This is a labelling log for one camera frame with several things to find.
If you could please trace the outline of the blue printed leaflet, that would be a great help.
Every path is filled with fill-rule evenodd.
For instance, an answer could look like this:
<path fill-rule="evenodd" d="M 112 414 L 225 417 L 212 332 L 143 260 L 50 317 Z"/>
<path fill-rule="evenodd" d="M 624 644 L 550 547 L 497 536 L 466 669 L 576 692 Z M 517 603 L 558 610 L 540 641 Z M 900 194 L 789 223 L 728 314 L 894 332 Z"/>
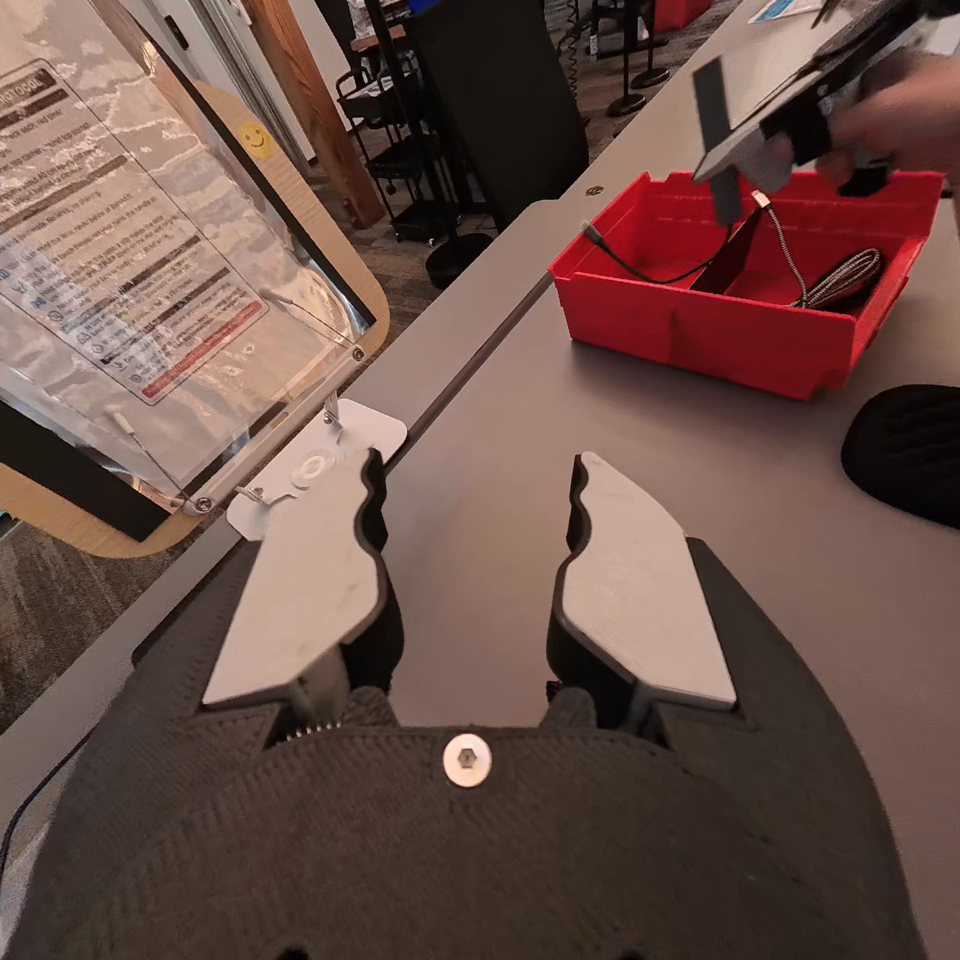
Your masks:
<path fill-rule="evenodd" d="M 750 18 L 751 25 L 774 22 L 790 17 L 819 14 L 824 1 L 770 1 Z"/>

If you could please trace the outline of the wooden support post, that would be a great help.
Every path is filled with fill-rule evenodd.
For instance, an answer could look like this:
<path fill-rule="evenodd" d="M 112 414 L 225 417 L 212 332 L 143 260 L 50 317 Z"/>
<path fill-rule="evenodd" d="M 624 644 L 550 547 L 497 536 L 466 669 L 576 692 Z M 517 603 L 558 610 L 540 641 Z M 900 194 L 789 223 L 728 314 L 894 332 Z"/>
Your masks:
<path fill-rule="evenodd" d="M 250 30 L 337 192 L 350 222 L 365 230 L 384 209 L 354 140 L 344 127 L 294 9 L 287 1 L 250 1 Z"/>

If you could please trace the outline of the black bin divider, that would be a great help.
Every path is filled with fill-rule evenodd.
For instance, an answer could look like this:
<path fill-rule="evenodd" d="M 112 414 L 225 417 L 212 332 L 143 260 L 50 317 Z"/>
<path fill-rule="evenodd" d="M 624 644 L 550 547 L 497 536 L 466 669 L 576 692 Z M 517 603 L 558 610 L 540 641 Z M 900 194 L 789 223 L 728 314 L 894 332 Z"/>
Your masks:
<path fill-rule="evenodd" d="M 728 243 L 690 284 L 689 291 L 724 296 L 742 274 L 750 256 L 764 210 L 753 210 Z"/>

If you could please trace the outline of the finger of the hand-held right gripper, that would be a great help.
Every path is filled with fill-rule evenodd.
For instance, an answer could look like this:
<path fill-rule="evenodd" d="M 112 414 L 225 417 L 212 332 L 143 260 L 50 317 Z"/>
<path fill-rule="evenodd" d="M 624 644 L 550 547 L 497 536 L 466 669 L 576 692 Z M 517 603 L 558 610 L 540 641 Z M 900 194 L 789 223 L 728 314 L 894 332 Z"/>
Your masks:
<path fill-rule="evenodd" d="M 794 168 L 794 150 L 785 133 L 766 138 L 750 133 L 738 148 L 738 171 L 755 189 L 784 189 Z"/>
<path fill-rule="evenodd" d="M 750 104 L 744 118 L 734 117 L 734 97 L 728 90 L 724 64 L 721 59 L 726 87 L 726 102 L 733 134 L 729 139 L 728 158 L 738 171 L 738 148 L 750 134 L 772 138 L 786 134 L 794 150 L 794 164 L 804 165 L 825 155 L 832 148 L 832 136 L 827 115 L 821 102 L 834 93 L 834 64 L 824 58 L 815 58 L 788 78 L 772 94 L 759 99 L 749 94 Z"/>

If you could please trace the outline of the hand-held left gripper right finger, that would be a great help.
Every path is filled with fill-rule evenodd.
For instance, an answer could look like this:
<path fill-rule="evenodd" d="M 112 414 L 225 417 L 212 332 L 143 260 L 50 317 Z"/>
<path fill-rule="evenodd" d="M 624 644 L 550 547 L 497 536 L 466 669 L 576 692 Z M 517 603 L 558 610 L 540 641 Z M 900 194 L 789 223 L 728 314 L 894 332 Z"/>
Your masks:
<path fill-rule="evenodd" d="M 738 695 L 679 522 L 592 451 L 574 459 L 569 505 L 546 640 L 558 683 L 587 692 L 599 724 L 643 724 L 659 705 L 731 714 Z"/>

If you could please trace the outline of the black rolling cart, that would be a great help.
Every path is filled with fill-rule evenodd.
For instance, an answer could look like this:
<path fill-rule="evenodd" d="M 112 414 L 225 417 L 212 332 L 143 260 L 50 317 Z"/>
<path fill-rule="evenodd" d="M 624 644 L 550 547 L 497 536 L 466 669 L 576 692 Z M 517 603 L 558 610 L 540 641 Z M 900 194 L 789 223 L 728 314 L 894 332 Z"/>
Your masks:
<path fill-rule="evenodd" d="M 375 77 L 361 67 L 338 78 L 335 89 L 395 240 L 435 249 L 447 239 L 447 230 L 435 198 L 428 195 L 425 157 L 407 124 L 393 79 Z"/>

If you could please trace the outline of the red storage bin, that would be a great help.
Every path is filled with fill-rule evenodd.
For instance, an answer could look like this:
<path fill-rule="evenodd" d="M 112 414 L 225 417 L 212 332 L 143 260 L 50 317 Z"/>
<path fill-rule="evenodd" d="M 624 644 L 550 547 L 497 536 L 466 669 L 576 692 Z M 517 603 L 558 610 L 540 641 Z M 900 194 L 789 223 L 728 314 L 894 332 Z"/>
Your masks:
<path fill-rule="evenodd" d="M 682 30 L 714 5 L 712 0 L 656 0 L 654 2 L 654 34 L 668 34 Z"/>

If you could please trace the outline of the black mesh office chair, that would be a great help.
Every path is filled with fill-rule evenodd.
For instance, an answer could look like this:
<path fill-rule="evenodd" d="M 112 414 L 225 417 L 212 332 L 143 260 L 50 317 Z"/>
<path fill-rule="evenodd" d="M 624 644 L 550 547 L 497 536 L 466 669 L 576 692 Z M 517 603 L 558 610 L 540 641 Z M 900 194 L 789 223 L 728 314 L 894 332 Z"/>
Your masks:
<path fill-rule="evenodd" d="M 850 482 L 895 510 L 959 529 L 959 388 L 909 384 L 868 400 L 839 459 Z"/>

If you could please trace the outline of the person's right hand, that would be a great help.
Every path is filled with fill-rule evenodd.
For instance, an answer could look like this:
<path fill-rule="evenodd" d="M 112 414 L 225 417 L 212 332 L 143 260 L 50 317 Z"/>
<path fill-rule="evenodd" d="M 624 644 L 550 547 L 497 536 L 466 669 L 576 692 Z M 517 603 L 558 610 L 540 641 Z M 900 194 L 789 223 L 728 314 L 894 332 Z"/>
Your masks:
<path fill-rule="evenodd" d="M 832 150 L 815 167 L 835 186 L 867 153 L 900 171 L 941 174 L 958 190 L 958 56 L 894 51 L 862 76 L 860 98 L 834 111 L 829 126 Z"/>

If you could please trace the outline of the red plastic bin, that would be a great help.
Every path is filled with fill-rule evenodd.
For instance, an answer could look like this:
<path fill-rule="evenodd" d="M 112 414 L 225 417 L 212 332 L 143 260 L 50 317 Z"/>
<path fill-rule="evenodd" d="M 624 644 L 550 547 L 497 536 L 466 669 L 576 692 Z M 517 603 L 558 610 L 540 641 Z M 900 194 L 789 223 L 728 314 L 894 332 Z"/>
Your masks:
<path fill-rule="evenodd" d="M 942 176 L 895 173 L 868 198 L 793 174 L 765 199 L 740 186 L 735 226 L 688 172 L 641 174 L 549 267 L 572 340 L 809 401 L 842 387 L 886 323 L 930 237 Z M 756 209 L 726 294 L 690 292 Z"/>

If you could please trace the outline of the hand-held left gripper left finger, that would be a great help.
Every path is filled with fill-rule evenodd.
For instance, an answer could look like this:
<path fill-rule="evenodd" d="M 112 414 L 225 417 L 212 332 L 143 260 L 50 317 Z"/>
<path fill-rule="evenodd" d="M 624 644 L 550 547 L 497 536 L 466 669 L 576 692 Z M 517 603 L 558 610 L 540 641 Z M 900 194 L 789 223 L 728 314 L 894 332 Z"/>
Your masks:
<path fill-rule="evenodd" d="M 390 694 L 404 630 L 382 556 L 386 494 L 382 456 L 366 448 L 270 509 L 204 708 L 342 710 L 356 690 Z"/>

